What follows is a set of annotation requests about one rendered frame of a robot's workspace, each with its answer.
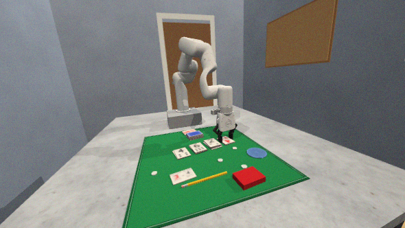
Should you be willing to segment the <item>red flat block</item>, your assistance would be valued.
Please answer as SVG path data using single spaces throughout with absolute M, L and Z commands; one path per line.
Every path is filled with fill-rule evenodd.
M 247 190 L 259 185 L 260 183 L 266 182 L 266 177 L 253 166 L 234 172 L 233 179 L 243 190 Z

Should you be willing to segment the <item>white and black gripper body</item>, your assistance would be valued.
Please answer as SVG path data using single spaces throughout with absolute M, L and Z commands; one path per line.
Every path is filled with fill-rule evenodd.
M 216 125 L 218 124 L 218 129 L 220 132 L 233 130 L 235 128 L 235 115 L 234 112 L 230 113 L 217 113 Z M 218 130 L 217 129 L 217 130 Z

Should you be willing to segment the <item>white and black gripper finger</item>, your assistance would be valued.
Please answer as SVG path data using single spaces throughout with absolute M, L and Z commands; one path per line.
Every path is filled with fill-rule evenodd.
M 235 128 L 236 128 L 236 127 L 237 127 L 237 124 L 235 123 Z M 235 128 L 234 128 L 233 130 L 230 130 L 230 131 L 229 131 L 229 138 L 230 138 L 230 139 L 233 139 L 233 133 L 234 133 Z
M 220 132 L 219 129 L 218 129 L 218 131 L 217 131 L 217 129 L 218 129 L 218 124 L 217 124 L 216 127 L 213 129 L 213 132 L 218 135 L 218 141 L 219 141 L 220 143 L 222 143 L 222 132 Z

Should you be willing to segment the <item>blue flat disc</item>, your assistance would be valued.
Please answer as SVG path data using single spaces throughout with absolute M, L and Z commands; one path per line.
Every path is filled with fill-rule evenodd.
M 249 148 L 246 153 L 253 158 L 261 159 L 267 156 L 267 152 L 261 148 Z

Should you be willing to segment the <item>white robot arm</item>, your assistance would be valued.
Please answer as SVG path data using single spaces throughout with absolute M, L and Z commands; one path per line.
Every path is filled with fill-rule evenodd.
M 191 111 L 188 104 L 187 88 L 184 84 L 192 83 L 196 72 L 198 71 L 198 63 L 195 60 L 192 60 L 193 57 L 199 58 L 202 65 L 203 72 L 200 76 L 199 82 L 202 96 L 206 100 L 218 99 L 218 109 L 211 110 L 211 114 L 217 115 L 218 112 L 232 112 L 232 87 L 224 85 L 207 85 L 207 75 L 217 69 L 211 45 L 198 39 L 182 37 L 178 43 L 178 47 L 182 51 L 178 63 L 179 72 L 174 73 L 172 76 L 176 92 L 176 112 L 184 113 Z

